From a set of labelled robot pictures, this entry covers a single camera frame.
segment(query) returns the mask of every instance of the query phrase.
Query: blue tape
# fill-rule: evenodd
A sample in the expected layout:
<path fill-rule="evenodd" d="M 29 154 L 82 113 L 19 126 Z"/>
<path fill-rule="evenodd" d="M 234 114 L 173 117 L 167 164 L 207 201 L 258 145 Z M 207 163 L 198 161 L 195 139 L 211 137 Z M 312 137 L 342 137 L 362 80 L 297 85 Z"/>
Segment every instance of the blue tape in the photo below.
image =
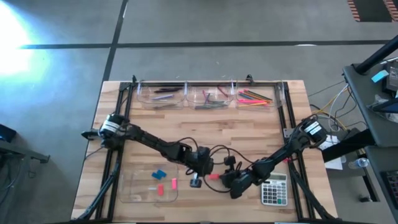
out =
<path fill-rule="evenodd" d="M 155 177 L 158 180 L 160 180 L 162 178 L 159 174 L 157 174 L 155 172 L 152 173 L 152 176 Z"/>
<path fill-rule="evenodd" d="M 162 170 L 157 170 L 157 175 L 161 176 L 161 177 L 166 177 L 167 174 L 165 172 L 163 172 Z"/>
<path fill-rule="evenodd" d="M 382 80 L 384 77 L 386 77 L 386 76 L 388 76 L 388 75 L 389 75 L 389 74 L 388 74 L 387 71 L 385 71 L 385 70 L 380 71 L 379 73 L 375 74 L 375 75 L 372 77 L 372 81 L 373 81 L 374 83 L 377 83 L 378 81 Z"/>

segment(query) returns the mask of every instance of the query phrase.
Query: calculator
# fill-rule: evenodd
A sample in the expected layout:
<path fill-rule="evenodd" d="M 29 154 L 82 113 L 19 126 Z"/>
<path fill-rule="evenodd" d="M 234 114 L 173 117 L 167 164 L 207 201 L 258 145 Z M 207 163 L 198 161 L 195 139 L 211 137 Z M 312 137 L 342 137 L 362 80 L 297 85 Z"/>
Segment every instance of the calculator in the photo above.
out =
<path fill-rule="evenodd" d="M 381 177 L 387 187 L 392 203 L 398 209 L 398 170 L 381 172 Z"/>
<path fill-rule="evenodd" d="M 271 173 L 269 178 L 261 184 L 261 203 L 263 205 L 287 205 L 286 179 L 286 174 Z"/>

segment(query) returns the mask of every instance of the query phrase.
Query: wooden table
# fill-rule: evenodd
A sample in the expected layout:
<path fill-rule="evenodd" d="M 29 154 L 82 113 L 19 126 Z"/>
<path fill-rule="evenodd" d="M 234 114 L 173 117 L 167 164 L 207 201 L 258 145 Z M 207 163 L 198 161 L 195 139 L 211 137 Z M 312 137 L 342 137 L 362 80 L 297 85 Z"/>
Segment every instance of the wooden table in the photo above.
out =
<path fill-rule="evenodd" d="M 116 106 L 120 82 L 104 82 L 95 114 L 93 127 L 99 128 L 106 116 Z M 296 122 L 310 115 L 307 93 L 301 80 L 288 81 Z M 191 136 L 200 146 L 212 147 L 225 144 L 255 160 L 269 156 L 283 145 L 279 115 L 237 110 L 232 103 L 226 110 L 145 110 L 137 101 L 134 92 L 130 112 L 131 122 L 166 141 Z M 100 141 L 89 143 L 87 153 L 99 148 Z M 220 161 L 224 155 L 215 157 Z M 106 150 L 90 156 L 83 166 L 80 184 L 73 207 L 72 218 L 83 213 L 98 193 L 103 175 Z M 335 203 L 330 190 L 328 176 L 322 154 L 315 149 L 304 151 L 303 157 L 310 188 L 320 203 L 330 214 L 337 217 Z M 236 155 L 237 161 L 243 161 Z M 126 141 L 122 169 L 131 164 L 143 162 L 164 162 L 165 159 L 152 149 L 138 142 Z M 286 163 L 276 166 L 274 172 L 288 175 L 288 205 L 286 207 L 264 206 L 260 202 L 259 187 L 252 185 L 243 196 L 230 199 L 229 194 L 211 191 L 203 184 L 202 188 L 189 187 L 192 176 L 186 176 L 186 168 L 178 166 L 178 198 L 167 203 L 122 203 L 120 195 L 116 199 L 114 222 L 289 222 L 297 221 L 294 199 Z M 225 166 L 215 166 L 214 172 L 222 172 Z M 307 213 L 302 192 L 301 204 Z M 105 201 L 104 211 L 108 210 Z"/>

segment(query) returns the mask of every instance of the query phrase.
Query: clear plastic bin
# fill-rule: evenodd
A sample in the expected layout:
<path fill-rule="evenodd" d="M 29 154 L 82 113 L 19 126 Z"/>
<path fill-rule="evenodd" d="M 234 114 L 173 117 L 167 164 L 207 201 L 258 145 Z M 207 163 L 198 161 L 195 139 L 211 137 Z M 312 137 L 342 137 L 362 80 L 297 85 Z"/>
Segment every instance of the clear plastic bin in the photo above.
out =
<path fill-rule="evenodd" d="M 178 110 L 183 108 L 185 89 L 186 83 L 169 86 L 140 82 L 137 88 L 137 99 L 145 109 Z"/>
<path fill-rule="evenodd" d="M 187 83 L 187 101 L 195 110 L 226 109 L 234 98 L 234 83 L 223 82 L 207 86 L 201 83 Z"/>
<path fill-rule="evenodd" d="M 160 180 L 152 176 L 159 169 L 167 174 Z M 172 188 L 173 178 L 177 179 L 177 189 Z M 159 184 L 164 187 L 163 195 L 158 194 Z M 178 167 L 169 162 L 125 165 L 119 192 L 122 203 L 173 202 L 178 197 Z"/>
<path fill-rule="evenodd" d="M 257 82 L 237 82 L 235 105 L 239 110 L 273 112 L 285 103 L 285 91 L 282 82 L 274 84 Z"/>

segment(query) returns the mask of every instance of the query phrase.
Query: gray floor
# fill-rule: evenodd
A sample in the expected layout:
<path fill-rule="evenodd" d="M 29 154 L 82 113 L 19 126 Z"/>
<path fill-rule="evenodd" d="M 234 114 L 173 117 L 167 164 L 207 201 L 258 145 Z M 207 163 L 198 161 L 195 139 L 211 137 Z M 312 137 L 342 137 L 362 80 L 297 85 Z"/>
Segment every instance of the gray floor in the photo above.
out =
<path fill-rule="evenodd" d="M 0 36 L 6 49 L 0 52 L 0 123 L 18 131 L 17 143 L 51 155 L 49 164 L 32 166 L 37 177 L 26 178 L 10 223 L 70 218 L 87 145 L 80 133 L 91 126 L 109 49 L 11 50 L 4 43 L 111 43 L 121 2 L 0 1 L 3 21 L 14 24 Z M 390 39 L 398 30 L 396 23 L 355 22 L 344 0 L 130 0 L 124 18 L 120 43 L 377 40 Z M 219 80 L 251 74 L 258 80 L 302 79 L 311 94 L 343 80 L 343 66 L 364 60 L 379 47 L 118 49 L 109 79 L 130 80 L 134 74 L 145 80 Z M 310 102 L 323 106 L 343 87 L 311 96 Z M 352 106 L 350 100 L 345 111 Z M 352 124 L 362 117 L 354 110 L 341 120 Z M 383 198 L 358 202 L 366 190 L 361 179 L 330 182 L 341 218 L 391 220 Z"/>

